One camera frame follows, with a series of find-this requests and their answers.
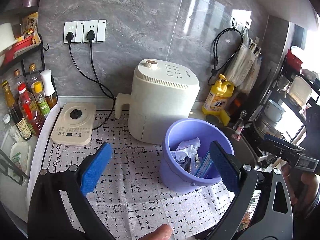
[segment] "wall socket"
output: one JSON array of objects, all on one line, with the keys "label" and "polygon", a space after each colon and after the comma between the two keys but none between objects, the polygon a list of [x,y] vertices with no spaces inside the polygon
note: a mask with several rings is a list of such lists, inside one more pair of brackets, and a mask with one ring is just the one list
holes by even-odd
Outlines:
[{"label": "wall socket", "polygon": [[66,22],[63,31],[63,43],[68,43],[66,36],[68,32],[73,33],[71,43],[89,42],[87,34],[90,30],[94,31],[95,38],[93,42],[104,42],[107,20],[74,21]]},{"label": "wall socket", "polygon": [[64,23],[63,31],[63,43],[68,43],[66,36],[68,32],[73,33],[73,39],[71,43],[81,43],[82,42],[82,33],[83,33],[84,21],[75,21],[75,22],[66,22]]},{"label": "wall socket", "polygon": [[96,35],[95,38],[92,40],[92,42],[97,41],[97,33],[98,33],[98,23],[99,20],[92,20],[92,21],[85,21],[84,27],[83,27],[83,43],[89,42],[87,40],[87,34],[89,31],[94,31],[94,34]]}]

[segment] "white air fryer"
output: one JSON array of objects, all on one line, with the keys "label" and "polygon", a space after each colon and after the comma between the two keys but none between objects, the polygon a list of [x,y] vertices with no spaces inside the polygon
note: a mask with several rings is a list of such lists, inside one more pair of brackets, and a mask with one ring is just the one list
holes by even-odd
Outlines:
[{"label": "white air fryer", "polygon": [[130,134],[142,142],[161,144],[170,125],[189,116],[199,89],[198,78],[190,69],[144,59],[134,70],[131,95],[116,98],[116,119],[122,106],[130,104]]}]

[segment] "red bottle cap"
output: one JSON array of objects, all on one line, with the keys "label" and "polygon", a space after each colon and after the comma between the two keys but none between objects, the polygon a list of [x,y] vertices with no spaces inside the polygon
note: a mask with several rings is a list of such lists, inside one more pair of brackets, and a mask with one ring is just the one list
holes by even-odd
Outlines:
[{"label": "red bottle cap", "polygon": [[26,91],[26,85],[24,83],[20,84],[18,86],[18,91],[19,91],[19,94],[22,94],[24,91]]}]

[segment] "wall hook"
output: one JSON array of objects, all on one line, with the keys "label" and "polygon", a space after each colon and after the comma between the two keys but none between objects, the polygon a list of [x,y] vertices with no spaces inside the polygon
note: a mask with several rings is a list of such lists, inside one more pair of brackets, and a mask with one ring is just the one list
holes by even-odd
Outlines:
[{"label": "wall hook", "polygon": [[49,50],[49,44],[47,43],[47,46],[48,46],[48,48],[47,49],[45,49],[44,47],[43,47],[43,49],[45,50],[45,51],[48,51]]},{"label": "wall hook", "polygon": [[232,27],[236,29],[237,26],[238,26],[238,21],[236,21],[236,20],[233,18],[233,19],[232,19]]}]

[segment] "yellow sponge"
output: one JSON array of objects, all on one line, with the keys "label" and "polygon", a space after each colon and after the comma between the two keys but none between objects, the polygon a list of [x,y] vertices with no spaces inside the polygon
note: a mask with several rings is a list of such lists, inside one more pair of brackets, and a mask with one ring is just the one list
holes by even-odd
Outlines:
[{"label": "yellow sponge", "polygon": [[227,126],[230,121],[230,116],[227,114],[227,112],[222,109],[221,111],[219,111],[219,116],[223,123],[223,126]]}]

